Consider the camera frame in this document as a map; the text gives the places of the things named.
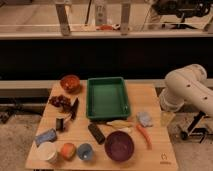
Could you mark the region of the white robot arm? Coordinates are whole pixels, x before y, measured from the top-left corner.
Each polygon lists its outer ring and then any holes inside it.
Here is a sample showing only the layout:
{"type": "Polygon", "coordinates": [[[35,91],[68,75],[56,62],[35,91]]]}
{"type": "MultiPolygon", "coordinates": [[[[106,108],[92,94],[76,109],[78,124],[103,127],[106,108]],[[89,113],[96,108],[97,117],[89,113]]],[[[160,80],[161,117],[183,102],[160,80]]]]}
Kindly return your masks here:
{"type": "Polygon", "coordinates": [[[206,79],[207,72],[199,64],[170,71],[165,76],[165,88],[159,95],[160,106],[165,111],[177,112],[188,101],[213,117],[213,90],[203,84],[206,79]]]}

